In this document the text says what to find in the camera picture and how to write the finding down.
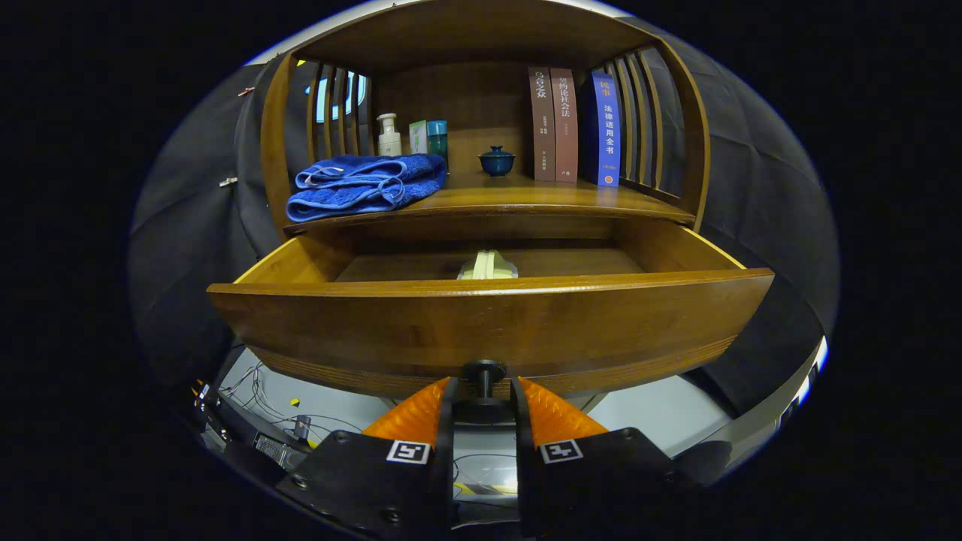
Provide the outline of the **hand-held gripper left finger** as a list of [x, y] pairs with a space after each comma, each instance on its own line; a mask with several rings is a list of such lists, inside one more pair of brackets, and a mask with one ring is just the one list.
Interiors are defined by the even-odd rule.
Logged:
[[360, 539], [447, 539], [453, 522], [456, 378], [419, 393], [435, 407], [428, 437], [333, 431], [276, 489]]

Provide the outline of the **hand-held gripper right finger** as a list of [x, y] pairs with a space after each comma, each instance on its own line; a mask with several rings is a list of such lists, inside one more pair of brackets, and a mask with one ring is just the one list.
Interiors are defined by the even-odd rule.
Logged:
[[528, 378], [511, 381], [520, 527], [537, 539], [621, 539], [660, 523], [681, 475], [639, 429], [608, 429]]

